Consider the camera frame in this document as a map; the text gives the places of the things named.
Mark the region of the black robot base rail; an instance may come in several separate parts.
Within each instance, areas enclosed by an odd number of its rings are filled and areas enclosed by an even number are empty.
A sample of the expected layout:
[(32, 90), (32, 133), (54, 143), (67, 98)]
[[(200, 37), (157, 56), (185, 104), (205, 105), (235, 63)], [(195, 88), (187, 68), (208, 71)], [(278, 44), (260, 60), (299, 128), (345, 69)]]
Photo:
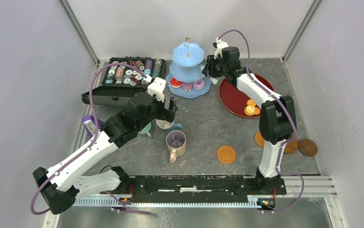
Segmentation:
[(256, 207), (277, 197), (336, 197), (329, 177), (277, 177), (263, 183), (244, 175), (128, 176), (111, 173), (82, 176), (68, 190), (50, 186), (46, 198), (51, 210), (62, 213), (75, 205), (117, 206), (113, 196), (142, 207)]

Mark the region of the red frosted donut cake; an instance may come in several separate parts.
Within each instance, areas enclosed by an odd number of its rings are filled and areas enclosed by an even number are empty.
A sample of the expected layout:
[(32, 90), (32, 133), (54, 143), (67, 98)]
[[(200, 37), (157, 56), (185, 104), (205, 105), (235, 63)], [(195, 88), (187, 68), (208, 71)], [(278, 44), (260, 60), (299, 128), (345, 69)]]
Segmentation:
[(173, 88), (179, 88), (182, 86), (182, 82), (177, 80), (176, 78), (172, 77), (170, 80), (170, 85)]

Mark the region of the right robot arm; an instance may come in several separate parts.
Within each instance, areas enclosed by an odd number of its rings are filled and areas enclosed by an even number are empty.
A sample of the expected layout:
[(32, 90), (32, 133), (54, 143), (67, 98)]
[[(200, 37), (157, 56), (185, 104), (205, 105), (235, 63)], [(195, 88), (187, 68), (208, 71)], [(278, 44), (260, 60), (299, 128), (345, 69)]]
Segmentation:
[(223, 45), (217, 48), (207, 57), (205, 72), (210, 78), (225, 77), (260, 107), (259, 131), (265, 144), (254, 182), (259, 193), (269, 193), (279, 185), (283, 151), (296, 132), (293, 98), (275, 93), (248, 68), (242, 68), (237, 47)]

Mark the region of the purple sprinkled donut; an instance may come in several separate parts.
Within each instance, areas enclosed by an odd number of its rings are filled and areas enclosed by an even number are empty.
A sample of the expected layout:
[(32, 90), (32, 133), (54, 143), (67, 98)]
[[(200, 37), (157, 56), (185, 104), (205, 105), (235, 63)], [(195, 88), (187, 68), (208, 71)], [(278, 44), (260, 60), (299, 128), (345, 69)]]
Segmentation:
[(205, 81), (201, 78), (192, 83), (192, 87), (196, 90), (201, 90), (205, 87)]

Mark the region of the pink mousse cake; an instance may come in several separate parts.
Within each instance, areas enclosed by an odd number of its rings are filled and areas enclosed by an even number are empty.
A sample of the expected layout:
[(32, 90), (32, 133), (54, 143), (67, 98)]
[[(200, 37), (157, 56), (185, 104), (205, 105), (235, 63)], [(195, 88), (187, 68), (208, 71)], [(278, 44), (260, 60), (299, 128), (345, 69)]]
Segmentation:
[(185, 92), (190, 92), (192, 90), (192, 87), (193, 87), (193, 83), (192, 82), (183, 82), (182, 83), (182, 89), (185, 91)]

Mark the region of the yellow mousse cake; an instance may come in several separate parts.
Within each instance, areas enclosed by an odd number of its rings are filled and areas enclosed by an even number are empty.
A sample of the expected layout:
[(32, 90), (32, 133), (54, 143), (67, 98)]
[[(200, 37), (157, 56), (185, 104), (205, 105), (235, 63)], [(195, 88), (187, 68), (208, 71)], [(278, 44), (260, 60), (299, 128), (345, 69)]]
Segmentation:
[(256, 108), (252, 105), (248, 105), (245, 107), (244, 113), (246, 116), (254, 116), (256, 114)]

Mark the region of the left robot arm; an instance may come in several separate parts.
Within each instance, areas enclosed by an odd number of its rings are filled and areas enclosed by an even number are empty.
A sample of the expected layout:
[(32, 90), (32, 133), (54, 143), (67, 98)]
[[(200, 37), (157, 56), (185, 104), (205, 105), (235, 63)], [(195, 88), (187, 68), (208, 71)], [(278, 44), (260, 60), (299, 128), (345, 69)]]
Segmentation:
[(108, 118), (94, 136), (63, 161), (46, 169), (36, 168), (32, 175), (38, 187), (30, 210), (34, 215), (47, 212), (60, 214), (86, 196), (115, 190), (125, 193), (130, 181), (114, 170), (82, 177), (87, 170), (108, 154), (138, 136), (139, 131), (154, 119), (171, 122), (178, 110), (176, 98), (171, 97), (169, 108), (157, 95), (137, 93), (127, 105)]

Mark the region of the blue three-tier cake stand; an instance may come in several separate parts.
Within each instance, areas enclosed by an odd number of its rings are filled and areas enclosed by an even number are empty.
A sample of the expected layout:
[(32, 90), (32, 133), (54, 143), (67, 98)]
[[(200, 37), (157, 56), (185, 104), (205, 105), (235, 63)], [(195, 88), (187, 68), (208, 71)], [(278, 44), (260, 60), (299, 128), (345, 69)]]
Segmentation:
[[(210, 90), (211, 80), (202, 74), (200, 68), (201, 62), (204, 60), (204, 50), (198, 44), (191, 43), (189, 37), (173, 49), (172, 63), (169, 65), (169, 74), (166, 76), (166, 81), (172, 94), (192, 99), (202, 96)], [(202, 78), (205, 81), (205, 87), (201, 90), (192, 88), (190, 92), (185, 92), (182, 87), (171, 87), (170, 80), (172, 77), (182, 83), (193, 83)]]

